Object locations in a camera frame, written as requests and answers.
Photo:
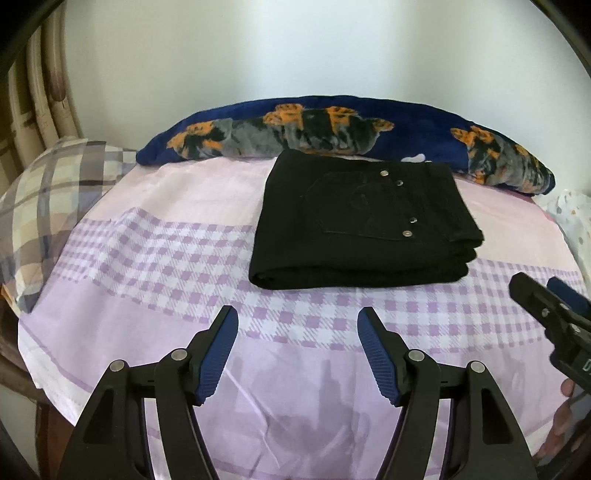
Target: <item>purple gingham pattern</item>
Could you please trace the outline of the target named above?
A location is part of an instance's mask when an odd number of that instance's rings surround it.
[[[387,327],[431,354],[539,341],[542,327],[508,294],[525,271],[545,283],[556,275],[584,292],[577,271],[477,259],[453,284],[362,289],[267,291],[248,281],[254,227],[163,222],[141,209],[116,221],[82,220],[53,271],[90,279],[113,295],[187,322],[209,323],[236,307],[240,333],[301,346],[359,350],[356,318],[372,306]]]

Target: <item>folded black jeans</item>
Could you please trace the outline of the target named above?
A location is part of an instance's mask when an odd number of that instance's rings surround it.
[[[249,279],[269,290],[452,282],[483,240],[445,164],[286,150],[267,178]]]

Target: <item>white wall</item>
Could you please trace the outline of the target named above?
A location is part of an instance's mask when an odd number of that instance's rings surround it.
[[[275,96],[428,103],[591,193],[591,79],[529,0],[69,0],[85,135],[141,148],[193,112]]]

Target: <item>blue plush blanket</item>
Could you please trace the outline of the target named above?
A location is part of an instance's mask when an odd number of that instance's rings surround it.
[[[275,157],[286,148],[402,160],[424,154],[477,183],[548,193],[553,173],[489,128],[418,103],[307,96],[256,100],[198,112],[138,152],[142,165],[225,157]]]

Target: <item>jeans back pocket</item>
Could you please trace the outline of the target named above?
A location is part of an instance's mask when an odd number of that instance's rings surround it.
[[[324,233],[401,240],[408,223],[392,181],[374,171],[328,172],[306,191],[306,209]]]

